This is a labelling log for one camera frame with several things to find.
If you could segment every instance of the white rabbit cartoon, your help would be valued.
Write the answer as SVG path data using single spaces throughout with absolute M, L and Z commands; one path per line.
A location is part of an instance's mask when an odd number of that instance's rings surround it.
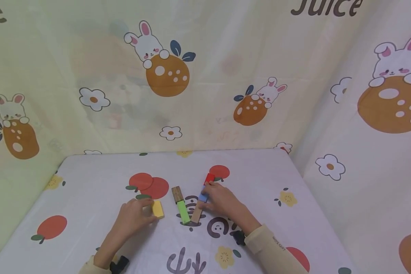
M 23 94 L 15 94 L 12 101 L 8 101 L 6 96 L 0 94 L 0 117 L 3 120 L 4 127 L 10 127 L 9 120 L 18 119 L 22 124 L 29 123 L 29 118 L 26 117 L 24 107 L 22 105 L 24 101 Z
M 135 52 L 143 62 L 145 69 L 150 69 L 152 66 L 151 58 L 155 55 L 160 55 L 162 59 L 169 57 L 169 52 L 163 49 L 163 46 L 158 41 L 157 37 L 152 35 L 152 30 L 148 22 L 141 21 L 139 23 L 141 36 L 137 36 L 132 32 L 128 32 L 124 36 L 125 43 L 130 44 L 135 48 Z
M 385 42 L 378 45 L 374 52 L 378 55 L 373 80 L 370 87 L 381 86 L 385 78 L 404 76 L 404 81 L 411 84 L 411 38 L 403 49 L 396 49 L 395 44 Z
M 265 107 L 272 107 L 272 103 L 277 99 L 278 95 L 287 89 L 285 84 L 276 87 L 277 79 L 275 77 L 269 77 L 266 86 L 259 89 L 256 94 L 251 95 L 252 100 L 258 100 L 262 98 L 265 101 Z

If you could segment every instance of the black object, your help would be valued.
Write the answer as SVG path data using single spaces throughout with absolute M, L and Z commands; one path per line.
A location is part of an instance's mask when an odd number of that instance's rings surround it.
M 112 274 L 120 274 L 128 264 L 129 260 L 125 256 L 121 256 L 117 264 L 114 262 L 110 263 L 110 271 Z
M 237 245 L 245 246 L 245 234 L 241 230 L 234 231 L 233 238 Z

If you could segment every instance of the green block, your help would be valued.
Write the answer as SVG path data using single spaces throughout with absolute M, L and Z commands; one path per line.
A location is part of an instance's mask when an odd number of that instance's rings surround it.
M 187 213 L 185 202 L 184 201 L 177 202 L 177 207 L 178 207 L 178 210 L 180 211 L 181 221 L 183 222 L 183 225 L 189 223 L 190 217 L 189 217 L 189 214 Z

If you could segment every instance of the beige sleeve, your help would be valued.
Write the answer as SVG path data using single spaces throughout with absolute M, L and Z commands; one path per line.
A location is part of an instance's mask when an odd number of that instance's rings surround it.
M 78 274 L 111 274 L 110 270 L 98 268 L 93 264 L 93 257 L 91 256 L 88 262 L 86 262 Z
M 249 234 L 245 244 L 267 274 L 307 274 L 306 269 L 278 242 L 266 225 Z

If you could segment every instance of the wooden block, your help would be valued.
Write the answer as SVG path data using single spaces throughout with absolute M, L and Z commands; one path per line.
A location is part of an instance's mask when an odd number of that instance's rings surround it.
M 179 186 L 172 188 L 172 195 L 174 196 L 175 203 L 184 200 L 183 194 L 181 193 L 181 189 Z
M 183 225 L 188 224 L 190 222 L 190 217 L 189 217 L 189 213 L 187 213 L 187 208 L 186 208 L 186 204 L 184 200 L 177 202 L 177 207 L 178 207 L 178 210 L 180 211 L 181 222 L 183 223 Z
M 154 201 L 154 204 L 152 205 L 152 212 L 154 213 L 154 216 L 159 219 L 164 217 L 163 207 L 161 206 L 160 201 Z
M 209 198 L 209 195 L 208 195 L 208 194 L 202 194 L 202 193 L 200 193 L 199 196 L 198 196 L 198 201 L 206 202 L 206 201 L 208 200 L 208 198 Z
M 199 219 L 201 218 L 201 213 L 202 213 L 202 209 L 200 209 L 199 206 L 203 203 L 204 202 L 202 201 L 198 201 L 196 203 L 195 210 L 193 211 L 192 217 L 190 218 L 190 221 L 192 223 L 195 223 L 195 224 L 199 223 Z
M 214 182 L 215 181 L 215 176 L 211 173 L 208 173 L 207 176 L 205 177 L 205 182 L 204 185 L 206 185 L 206 182 Z

